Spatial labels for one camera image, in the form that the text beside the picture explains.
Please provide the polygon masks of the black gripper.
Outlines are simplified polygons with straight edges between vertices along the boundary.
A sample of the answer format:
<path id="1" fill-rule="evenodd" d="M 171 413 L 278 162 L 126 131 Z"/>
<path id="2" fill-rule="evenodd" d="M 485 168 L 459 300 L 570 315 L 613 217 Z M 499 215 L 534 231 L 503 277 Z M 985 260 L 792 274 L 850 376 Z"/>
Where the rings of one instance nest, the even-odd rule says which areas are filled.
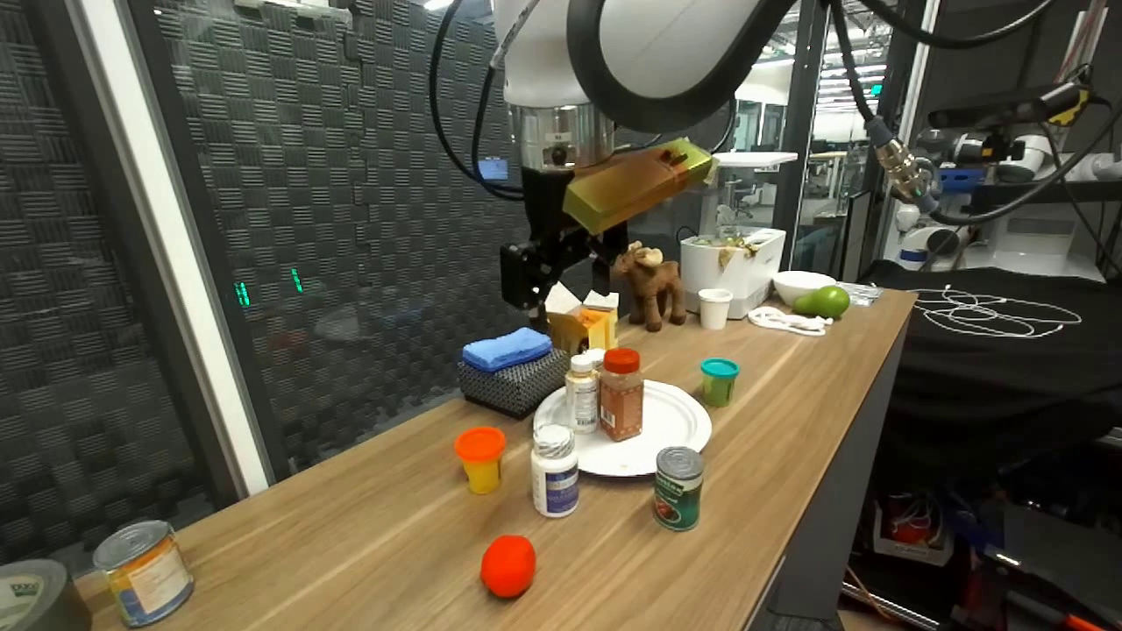
<path id="1" fill-rule="evenodd" d="M 626 227 L 587 235 L 559 210 L 570 173 L 523 173 L 527 242 L 501 249 L 501 299 L 520 312 L 538 312 L 545 292 L 575 267 L 592 267 L 592 286 L 611 286 L 611 262 L 626 249 Z"/>

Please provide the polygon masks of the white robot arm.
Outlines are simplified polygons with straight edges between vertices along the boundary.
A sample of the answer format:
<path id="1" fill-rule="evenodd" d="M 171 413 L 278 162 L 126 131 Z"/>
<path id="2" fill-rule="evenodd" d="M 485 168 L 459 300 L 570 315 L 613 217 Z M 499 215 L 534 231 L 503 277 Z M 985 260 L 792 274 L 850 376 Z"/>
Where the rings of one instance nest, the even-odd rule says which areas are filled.
<path id="1" fill-rule="evenodd" d="M 797 0 L 492 0 L 528 239 L 501 249 L 501 299 L 538 312 L 582 260 L 711 173 L 683 131 L 751 78 Z"/>

